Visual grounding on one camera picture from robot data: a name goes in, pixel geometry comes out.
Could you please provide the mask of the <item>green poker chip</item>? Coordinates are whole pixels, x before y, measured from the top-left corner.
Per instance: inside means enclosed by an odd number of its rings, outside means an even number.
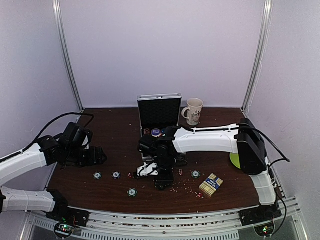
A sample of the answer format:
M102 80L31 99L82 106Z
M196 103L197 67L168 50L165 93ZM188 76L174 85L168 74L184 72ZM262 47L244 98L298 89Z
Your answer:
M101 179L102 178L102 173L101 172L95 172L94 174L93 174L93 178L95 179L95 180L99 180L99 179Z
M194 179L198 179L201 176L201 173L198 170L194 170L191 172L191 177Z
M131 198L134 198L138 194L138 191L135 188L130 188L127 191L127 195Z

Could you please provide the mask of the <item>aluminium poker chip case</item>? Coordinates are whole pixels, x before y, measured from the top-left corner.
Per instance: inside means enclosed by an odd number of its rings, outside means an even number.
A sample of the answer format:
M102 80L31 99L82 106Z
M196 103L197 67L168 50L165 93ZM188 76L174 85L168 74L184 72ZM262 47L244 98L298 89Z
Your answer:
M160 95L141 95L137 98L140 135L145 135L144 129L160 129L161 135L167 127L179 124L182 95L180 93L167 93ZM145 162L151 161L149 155L142 154Z

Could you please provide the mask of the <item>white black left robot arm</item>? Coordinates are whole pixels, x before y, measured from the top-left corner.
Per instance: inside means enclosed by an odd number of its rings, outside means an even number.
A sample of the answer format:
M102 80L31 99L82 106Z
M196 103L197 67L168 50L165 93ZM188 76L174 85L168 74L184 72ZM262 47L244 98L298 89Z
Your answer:
M58 190L26 191L6 183L30 171L59 164L77 168L102 165L107 156L102 147L91 146L93 133L70 122L63 133L36 139L25 149L0 160L0 211L42 211L52 219L67 222L72 211Z

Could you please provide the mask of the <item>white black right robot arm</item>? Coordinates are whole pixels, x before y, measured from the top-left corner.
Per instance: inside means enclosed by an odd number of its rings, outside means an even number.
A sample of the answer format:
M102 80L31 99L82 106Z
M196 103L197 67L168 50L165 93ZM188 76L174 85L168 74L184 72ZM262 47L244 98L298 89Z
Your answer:
M163 190L173 184L172 168L180 156L191 152L225 152L238 155L240 169L256 189L259 206L240 211L243 225L271 221L282 216L272 179L265 140L267 137L248 118L219 127L169 126L159 137L143 135L138 150L151 157L138 167L135 177L154 176L154 185Z

